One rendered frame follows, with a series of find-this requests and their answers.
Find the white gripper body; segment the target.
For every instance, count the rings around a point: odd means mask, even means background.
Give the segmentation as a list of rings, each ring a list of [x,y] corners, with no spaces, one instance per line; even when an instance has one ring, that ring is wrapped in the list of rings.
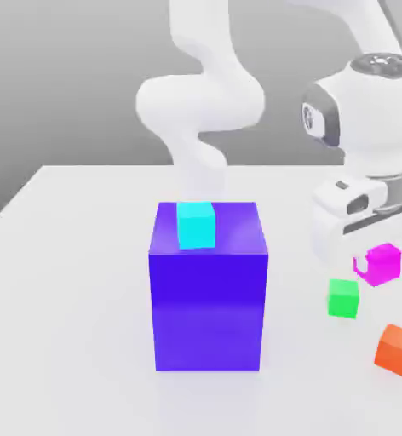
[[[340,217],[312,207],[311,240],[316,256],[327,266],[340,266],[367,250],[402,240],[402,207],[391,214],[361,212]]]

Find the small magenta cube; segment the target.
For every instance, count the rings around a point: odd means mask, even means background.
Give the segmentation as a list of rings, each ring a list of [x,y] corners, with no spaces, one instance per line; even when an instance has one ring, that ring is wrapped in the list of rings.
[[[368,261],[367,273],[360,273],[356,269],[356,257],[353,258],[353,270],[367,284],[376,287],[400,277],[401,250],[393,244],[378,245],[366,252]]]

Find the small green cube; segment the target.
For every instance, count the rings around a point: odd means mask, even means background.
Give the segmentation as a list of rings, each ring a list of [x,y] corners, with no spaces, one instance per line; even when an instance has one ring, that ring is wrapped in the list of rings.
[[[356,319],[359,308],[359,284],[354,280],[331,279],[327,298],[328,314]]]

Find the small orange cube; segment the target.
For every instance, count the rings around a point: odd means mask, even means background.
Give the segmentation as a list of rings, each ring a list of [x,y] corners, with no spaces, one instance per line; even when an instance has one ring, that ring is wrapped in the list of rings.
[[[388,324],[378,342],[374,364],[402,376],[402,328]]]

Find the small cyan cube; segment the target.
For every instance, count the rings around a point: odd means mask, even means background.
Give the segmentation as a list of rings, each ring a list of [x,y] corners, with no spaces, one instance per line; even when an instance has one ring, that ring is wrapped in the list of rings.
[[[215,211],[210,202],[176,204],[177,236],[181,250],[215,247]]]

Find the large purple box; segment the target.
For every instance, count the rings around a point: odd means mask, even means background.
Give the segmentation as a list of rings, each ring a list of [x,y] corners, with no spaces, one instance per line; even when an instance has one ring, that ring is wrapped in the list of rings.
[[[148,253],[158,371],[257,371],[268,249],[254,203],[215,203],[212,249],[181,250],[161,202]]]

